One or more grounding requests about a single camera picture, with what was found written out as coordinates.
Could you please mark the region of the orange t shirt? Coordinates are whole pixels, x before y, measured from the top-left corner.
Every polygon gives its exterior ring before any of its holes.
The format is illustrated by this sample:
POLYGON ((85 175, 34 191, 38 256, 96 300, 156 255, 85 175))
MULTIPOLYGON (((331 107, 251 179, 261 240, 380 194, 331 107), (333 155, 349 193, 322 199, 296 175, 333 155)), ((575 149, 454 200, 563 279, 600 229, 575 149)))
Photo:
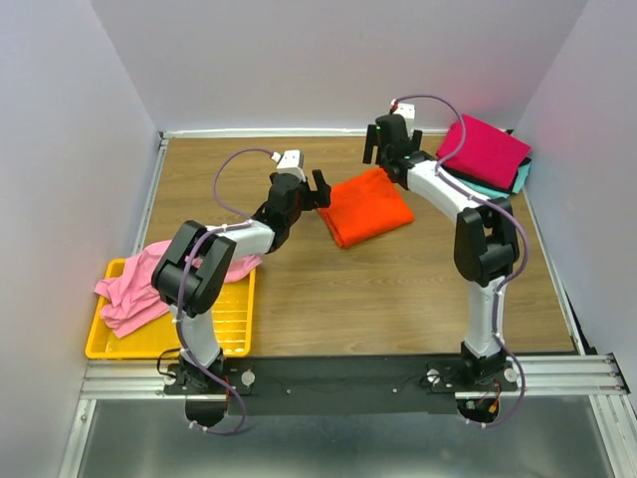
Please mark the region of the orange t shirt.
POLYGON ((413 212, 381 168, 334 186, 330 206, 320 208, 318 214, 341 249, 414 221, 413 212))

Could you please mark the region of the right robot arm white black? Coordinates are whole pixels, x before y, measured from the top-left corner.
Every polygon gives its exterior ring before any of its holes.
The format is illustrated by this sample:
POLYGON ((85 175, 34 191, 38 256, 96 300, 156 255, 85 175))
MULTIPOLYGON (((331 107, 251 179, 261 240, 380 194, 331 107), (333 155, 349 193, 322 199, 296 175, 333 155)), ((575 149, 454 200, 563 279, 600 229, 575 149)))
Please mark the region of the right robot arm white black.
POLYGON ((407 131, 403 116, 381 116, 367 127, 362 162, 375 163, 453 222, 454 264, 469 284, 469 328, 460 353, 430 363, 427 379, 435 392, 485 389, 510 368, 502 323, 508 278, 520 258, 519 223, 509 200, 490 200, 453 178, 419 149, 420 137, 407 131))

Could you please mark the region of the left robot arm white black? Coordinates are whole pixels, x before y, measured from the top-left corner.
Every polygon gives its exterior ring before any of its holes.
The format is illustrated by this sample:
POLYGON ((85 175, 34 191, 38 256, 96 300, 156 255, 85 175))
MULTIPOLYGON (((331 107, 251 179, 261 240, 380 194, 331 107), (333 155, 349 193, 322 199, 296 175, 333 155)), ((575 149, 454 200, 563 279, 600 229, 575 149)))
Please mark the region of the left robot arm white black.
POLYGON ((225 383, 215 363, 222 352, 212 308, 232 263, 277 251, 304 212, 330 206, 331 187, 322 171, 312 176, 315 188, 291 173, 272 173, 268 198, 241 223, 209 228, 184 222, 155 267, 151 286, 173 315, 186 380, 196 391, 208 393, 225 383))

